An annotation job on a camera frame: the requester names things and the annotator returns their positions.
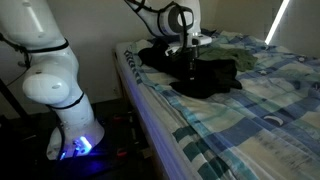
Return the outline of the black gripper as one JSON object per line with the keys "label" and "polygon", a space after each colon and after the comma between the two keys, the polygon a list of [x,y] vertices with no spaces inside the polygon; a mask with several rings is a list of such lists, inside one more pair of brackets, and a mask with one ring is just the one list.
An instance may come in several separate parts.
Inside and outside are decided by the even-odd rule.
{"label": "black gripper", "polygon": [[196,59],[199,57],[199,47],[182,48],[173,58],[179,65],[186,79],[193,81],[196,72]]}

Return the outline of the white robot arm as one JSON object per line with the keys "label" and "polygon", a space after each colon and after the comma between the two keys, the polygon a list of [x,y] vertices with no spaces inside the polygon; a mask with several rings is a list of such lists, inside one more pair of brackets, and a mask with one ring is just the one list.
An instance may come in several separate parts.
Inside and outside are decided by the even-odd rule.
{"label": "white robot arm", "polygon": [[[156,10],[148,0],[124,0],[154,36],[182,37],[191,45],[200,34],[199,0],[173,0]],[[53,17],[47,0],[0,0],[1,40],[26,54],[22,89],[31,100],[52,109],[61,122],[47,147],[50,160],[86,156],[101,142],[104,129],[94,118],[77,82],[79,64]]]}

